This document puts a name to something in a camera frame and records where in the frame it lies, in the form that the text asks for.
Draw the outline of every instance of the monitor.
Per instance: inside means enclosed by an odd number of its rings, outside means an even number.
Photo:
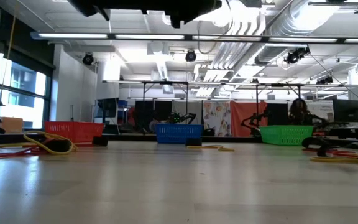
[[[333,100],[335,122],[358,122],[358,100]]]

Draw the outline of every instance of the orange curtain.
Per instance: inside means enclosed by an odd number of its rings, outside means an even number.
[[[232,135],[234,137],[249,137],[251,135],[251,130],[247,127],[241,126],[241,121],[251,117],[254,113],[256,113],[255,103],[236,103],[235,101],[231,101],[230,107]],[[260,102],[258,104],[259,114],[263,113],[266,107],[266,102]],[[259,122],[259,125],[266,126],[267,118],[262,118],[262,120]]]

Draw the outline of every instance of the person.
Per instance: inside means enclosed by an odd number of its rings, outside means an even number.
[[[298,98],[292,102],[288,120],[293,125],[313,125],[313,115],[304,100]]]

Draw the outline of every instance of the white floor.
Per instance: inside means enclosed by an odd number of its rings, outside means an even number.
[[[358,165],[300,147],[192,151],[110,142],[69,156],[0,159],[0,223],[358,224]]]

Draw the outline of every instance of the plastic basket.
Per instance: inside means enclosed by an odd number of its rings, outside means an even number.
[[[195,124],[157,124],[155,126],[158,143],[185,144],[188,138],[201,138],[202,125]]]
[[[74,143],[91,142],[94,136],[101,136],[104,124],[76,121],[46,121],[45,132],[57,134]]]
[[[279,146],[300,146],[305,138],[312,136],[313,126],[262,126],[260,133],[264,143]]]

